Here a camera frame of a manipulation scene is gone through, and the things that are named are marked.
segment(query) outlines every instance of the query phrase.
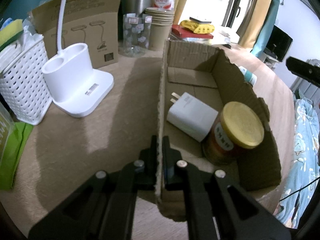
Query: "blue floral bedding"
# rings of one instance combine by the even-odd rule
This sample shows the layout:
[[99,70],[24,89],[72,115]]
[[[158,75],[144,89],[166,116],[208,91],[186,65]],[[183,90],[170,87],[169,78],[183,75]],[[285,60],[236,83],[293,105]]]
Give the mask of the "blue floral bedding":
[[[319,177],[319,120],[313,102],[305,97],[296,99],[295,118],[294,161],[281,199]],[[280,201],[275,217],[285,226],[297,228],[317,182]]]

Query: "cardboard box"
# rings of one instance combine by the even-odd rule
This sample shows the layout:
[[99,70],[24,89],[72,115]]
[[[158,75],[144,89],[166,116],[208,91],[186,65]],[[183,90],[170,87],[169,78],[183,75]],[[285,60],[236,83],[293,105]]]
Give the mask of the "cardboard box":
[[[57,26],[61,0],[32,10],[35,28],[44,35],[48,58],[57,54]],[[84,42],[94,68],[118,62],[117,15],[120,0],[67,0],[62,27],[62,48]]]
[[[217,111],[221,111],[230,101],[248,105],[264,125],[263,142],[257,148],[242,154],[230,165],[213,165],[204,157],[200,143],[166,121],[172,105],[172,92],[179,95],[188,92]],[[159,93],[159,138],[168,135],[171,147],[179,150],[184,160],[202,171],[213,173],[217,169],[225,170],[257,200],[262,196],[277,198],[273,193],[281,182],[281,164],[277,144],[269,126],[268,106],[263,98],[256,96],[252,86],[244,81],[243,74],[236,65],[230,63],[224,50],[199,43],[166,41]],[[164,188],[161,143],[158,161],[160,167],[156,196],[159,209],[163,215],[180,220],[185,212],[183,193],[167,191]]]

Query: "white plastic basket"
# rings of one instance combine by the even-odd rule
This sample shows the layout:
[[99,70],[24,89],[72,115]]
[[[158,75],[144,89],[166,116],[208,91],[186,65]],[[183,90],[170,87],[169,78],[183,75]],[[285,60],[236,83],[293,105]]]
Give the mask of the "white plastic basket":
[[23,51],[0,75],[0,93],[17,118],[37,125],[52,102],[41,68],[48,56],[43,37]]

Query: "yellow package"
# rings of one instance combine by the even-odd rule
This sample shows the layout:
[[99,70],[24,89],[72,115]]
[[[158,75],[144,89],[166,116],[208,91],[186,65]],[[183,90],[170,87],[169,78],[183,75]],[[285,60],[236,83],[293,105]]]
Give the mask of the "yellow package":
[[214,31],[214,26],[211,24],[199,24],[190,20],[184,20],[180,22],[180,26],[191,30],[197,34],[207,34]]

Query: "metal bolt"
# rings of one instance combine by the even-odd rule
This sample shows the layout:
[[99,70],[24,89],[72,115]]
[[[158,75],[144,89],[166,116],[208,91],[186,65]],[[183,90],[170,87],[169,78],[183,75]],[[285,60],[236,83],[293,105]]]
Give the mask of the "metal bolt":
[[179,168],[185,168],[187,165],[188,165],[188,163],[186,161],[184,161],[184,160],[177,161],[177,166]]
[[214,173],[218,178],[224,178],[226,176],[226,172],[223,170],[216,170]]
[[144,166],[144,161],[143,160],[136,160],[136,161],[134,161],[133,165],[138,168],[141,168]]
[[106,177],[106,175],[107,175],[107,173],[106,173],[105,171],[97,171],[97,172],[96,172],[96,177],[97,177],[98,179],[103,179],[103,178]]

